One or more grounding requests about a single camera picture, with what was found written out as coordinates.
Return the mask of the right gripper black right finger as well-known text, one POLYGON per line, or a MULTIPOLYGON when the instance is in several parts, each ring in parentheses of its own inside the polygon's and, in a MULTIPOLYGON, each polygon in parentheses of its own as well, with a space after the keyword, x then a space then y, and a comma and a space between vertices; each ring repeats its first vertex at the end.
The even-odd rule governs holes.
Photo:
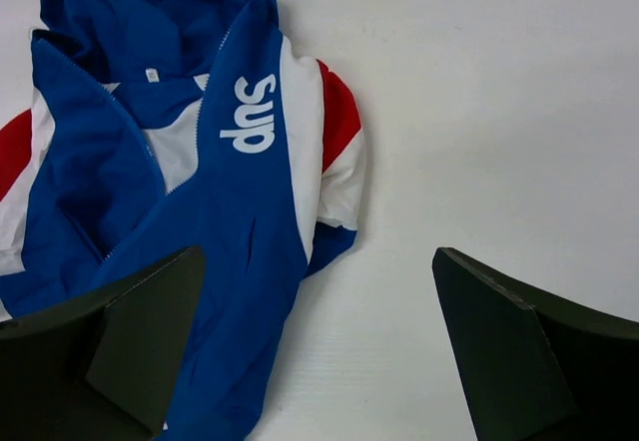
POLYGON ((432 272, 478 439, 637 439, 637 322, 451 247, 432 272))

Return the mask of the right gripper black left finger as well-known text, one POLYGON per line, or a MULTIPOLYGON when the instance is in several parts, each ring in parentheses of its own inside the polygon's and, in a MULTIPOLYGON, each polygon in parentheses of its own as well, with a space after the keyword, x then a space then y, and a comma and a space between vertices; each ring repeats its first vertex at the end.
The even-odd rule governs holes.
POLYGON ((165 424, 206 259, 181 249, 1 324, 4 440, 152 440, 165 424))

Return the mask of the blue white red jacket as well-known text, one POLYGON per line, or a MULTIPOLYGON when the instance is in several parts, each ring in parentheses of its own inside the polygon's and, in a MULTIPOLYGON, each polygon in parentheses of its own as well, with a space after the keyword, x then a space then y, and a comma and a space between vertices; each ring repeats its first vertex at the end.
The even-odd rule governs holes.
POLYGON ((206 258, 164 440, 258 423, 301 282, 348 250, 359 113, 277 0, 40 0, 33 102, 1 131, 1 313, 180 248, 206 258))

